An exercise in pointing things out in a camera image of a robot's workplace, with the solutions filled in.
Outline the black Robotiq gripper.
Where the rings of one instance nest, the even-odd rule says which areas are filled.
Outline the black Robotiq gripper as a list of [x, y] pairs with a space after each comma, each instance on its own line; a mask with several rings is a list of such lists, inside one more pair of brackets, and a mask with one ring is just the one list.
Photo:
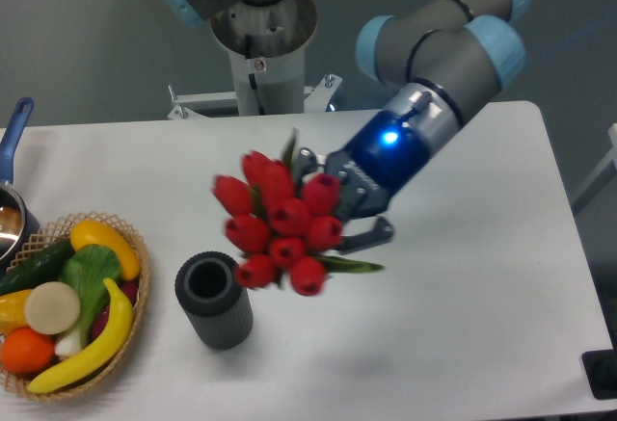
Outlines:
[[[390, 200], [429, 161], [430, 149], [420, 135], [404, 125], [396, 113], [376, 114], [342, 149], [325, 155], [302, 147], [291, 165], [297, 188], [307, 175], [325, 171], [340, 178], [343, 190], [335, 214], [343, 221], [368, 218], [385, 212]], [[393, 225], [383, 216], [356, 235], [346, 235], [336, 248], [348, 254], [389, 243]]]

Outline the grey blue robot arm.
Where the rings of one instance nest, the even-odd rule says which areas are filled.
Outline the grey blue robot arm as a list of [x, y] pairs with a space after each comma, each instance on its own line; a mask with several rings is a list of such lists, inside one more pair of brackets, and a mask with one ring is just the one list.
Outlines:
[[[166, 0], [187, 25], [207, 23], [228, 52], [243, 116], [304, 112], [305, 51], [317, 25], [312, 0]], [[360, 31], [355, 56], [395, 96], [342, 149], [294, 152], [292, 174], [324, 171], [341, 182], [345, 221], [373, 227], [345, 237], [341, 253], [393, 235], [390, 200], [521, 71], [525, 49], [512, 22], [530, 0], [431, 0], [406, 16], [378, 16]]]

